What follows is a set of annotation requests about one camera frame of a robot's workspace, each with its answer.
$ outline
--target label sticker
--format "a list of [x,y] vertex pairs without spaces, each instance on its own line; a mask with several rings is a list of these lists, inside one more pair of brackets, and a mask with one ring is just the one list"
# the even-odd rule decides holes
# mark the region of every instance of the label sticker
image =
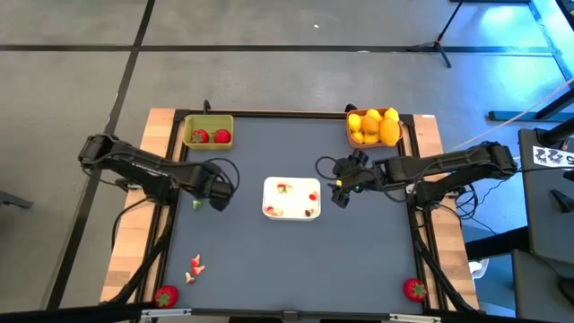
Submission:
[[574,166],[574,153],[564,152],[558,149],[532,146],[532,154],[536,165],[546,167]]

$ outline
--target orange basket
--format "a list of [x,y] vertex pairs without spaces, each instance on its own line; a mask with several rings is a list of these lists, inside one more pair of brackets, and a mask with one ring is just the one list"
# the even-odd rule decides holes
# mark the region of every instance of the orange basket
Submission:
[[[373,108],[376,111],[378,111],[378,113],[383,116],[385,115],[385,112],[387,112],[387,110],[389,108]],[[345,130],[347,131],[347,139],[349,139],[349,144],[354,147],[354,148],[360,148],[360,149],[366,149],[366,148],[375,148],[375,147],[395,147],[394,145],[387,145],[387,144],[383,144],[381,142],[378,143],[374,143],[374,144],[359,144],[356,141],[352,140],[352,134],[351,134],[351,130],[349,130],[348,122],[349,122],[349,116],[351,114],[356,114],[359,116],[365,116],[367,114],[367,111],[370,109],[356,109],[353,111],[350,111],[347,113],[347,124],[345,124]],[[398,140],[401,140],[403,138],[403,121],[399,121],[399,137]]]

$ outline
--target fruit basket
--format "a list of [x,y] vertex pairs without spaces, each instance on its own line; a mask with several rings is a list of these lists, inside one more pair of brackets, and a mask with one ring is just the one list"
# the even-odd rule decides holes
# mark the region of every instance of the fruit basket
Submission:
[[233,116],[187,116],[183,133],[183,143],[191,149],[230,149],[233,145]]
[[[375,109],[375,110],[378,111],[378,113],[379,113],[381,116],[384,116],[384,115],[385,115],[385,112],[387,112],[388,109],[390,109],[390,108],[377,108],[377,109]],[[356,115],[359,115],[360,117],[364,117],[364,116],[367,115],[367,111],[368,111],[368,110],[369,110],[369,109],[356,109],[356,110],[353,110],[353,111],[349,111],[349,112],[347,113],[347,125],[348,125],[348,123],[349,123],[349,116],[351,116],[352,114],[356,114]],[[402,121],[399,121],[399,122],[398,122],[398,125],[399,125],[399,136],[398,136],[398,140],[401,140],[401,138],[403,138],[403,127],[402,127],[402,124],[403,124]],[[354,148],[365,149],[365,148],[374,148],[374,147],[394,147],[394,146],[396,146],[396,144],[384,144],[384,143],[382,143],[382,142],[380,142],[380,141],[377,142],[377,143],[374,143],[374,144],[359,144],[359,143],[357,143],[357,142],[352,138],[352,131],[351,131],[351,129],[350,129],[348,126],[345,127],[345,131],[347,132],[347,138],[349,139],[349,144],[350,144],[352,147],[354,147]]]

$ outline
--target white cable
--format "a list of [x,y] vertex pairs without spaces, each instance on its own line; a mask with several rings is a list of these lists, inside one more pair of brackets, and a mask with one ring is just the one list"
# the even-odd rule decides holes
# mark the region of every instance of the white cable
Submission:
[[470,144],[470,143],[473,142],[474,140],[476,140],[476,139],[478,139],[478,138],[480,138],[480,137],[482,137],[482,136],[488,135],[488,134],[491,133],[492,131],[494,131],[494,130],[500,128],[500,127],[504,127],[504,126],[506,126],[507,124],[509,124],[510,122],[512,122],[512,121],[514,121],[514,120],[516,120],[516,119],[518,119],[518,118],[524,116],[526,113],[528,113],[528,111],[530,111],[531,109],[534,109],[534,108],[538,107],[538,106],[539,106],[540,104],[542,104],[543,102],[546,102],[548,99],[550,99],[552,96],[554,96],[554,94],[556,94],[558,91],[562,90],[563,88],[567,87],[567,86],[568,86],[570,83],[572,83],[572,82],[574,82],[574,78],[569,79],[566,83],[563,83],[561,86],[559,86],[559,87],[557,87],[556,89],[554,89],[554,91],[552,91],[550,94],[546,95],[546,96],[543,97],[541,100],[539,100],[535,105],[533,105],[532,107],[530,107],[530,108],[524,110],[523,112],[517,114],[515,117],[511,118],[510,120],[508,120],[508,121],[506,121],[506,122],[503,122],[503,123],[497,125],[496,127],[492,128],[492,129],[490,129],[490,130],[488,130],[488,131],[485,131],[484,133],[482,133],[482,134],[480,134],[480,135],[478,135],[478,136],[476,136],[476,137],[474,137],[474,138],[472,138],[472,139],[469,139],[469,140],[467,140],[467,141],[465,141],[465,142],[463,142],[463,143],[461,143],[461,144],[456,145],[456,146],[453,147],[451,150],[455,150],[456,148],[459,148],[459,147],[461,147],[461,146],[464,146],[465,144]]

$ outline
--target wooden board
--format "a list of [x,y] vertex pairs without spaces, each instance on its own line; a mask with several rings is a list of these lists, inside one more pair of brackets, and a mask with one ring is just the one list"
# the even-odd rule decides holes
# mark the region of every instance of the wooden board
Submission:
[[[174,113],[174,109],[151,109],[143,132],[143,140],[140,148],[150,153],[165,156],[170,139]],[[421,156],[431,156],[442,153],[442,144],[440,142],[439,129],[435,117],[415,115],[414,122]],[[182,125],[183,123],[181,123],[178,131],[178,140],[176,140],[175,152],[172,156],[173,159],[179,157]],[[409,143],[408,132],[404,133],[407,134],[405,142]],[[411,151],[410,147],[406,147],[406,150],[407,153]],[[143,197],[144,195],[140,191],[130,192],[127,195],[126,206],[131,205]],[[442,204],[452,208],[455,207],[454,201],[448,200],[447,198]],[[153,205],[143,203],[135,210],[125,214],[122,218],[117,231],[116,246],[109,262],[108,275],[100,297],[102,301],[114,297],[141,264],[144,258],[145,243],[150,230],[152,212]],[[161,225],[158,228],[160,232],[165,222],[166,213],[167,208],[163,208],[160,221]],[[422,223],[422,216],[420,214],[417,214],[417,216],[420,223]],[[448,210],[440,208],[432,212],[432,223],[441,267],[450,282],[463,295],[465,300],[478,309],[478,300],[476,299],[473,280],[468,268],[465,243],[462,238],[462,232],[460,231],[458,218]],[[429,285],[430,305],[432,308],[437,309],[438,299],[432,273],[428,267],[425,267],[425,270],[427,284]],[[148,282],[144,294],[145,300],[152,298],[152,288],[156,273],[157,261],[148,275]]]

